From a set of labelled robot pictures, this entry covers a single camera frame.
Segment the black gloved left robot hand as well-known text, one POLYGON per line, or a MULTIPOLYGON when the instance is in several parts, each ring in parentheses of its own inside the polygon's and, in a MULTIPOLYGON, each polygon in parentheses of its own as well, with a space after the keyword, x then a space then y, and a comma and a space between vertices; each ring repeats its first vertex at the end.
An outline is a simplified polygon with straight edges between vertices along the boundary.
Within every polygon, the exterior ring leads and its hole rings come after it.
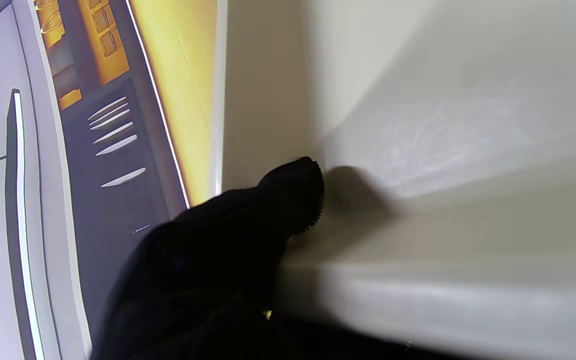
POLYGON ((313 227, 325 185, 300 157, 151 230, 110 296, 92 360, 450 360, 272 310, 291 237, 313 227))

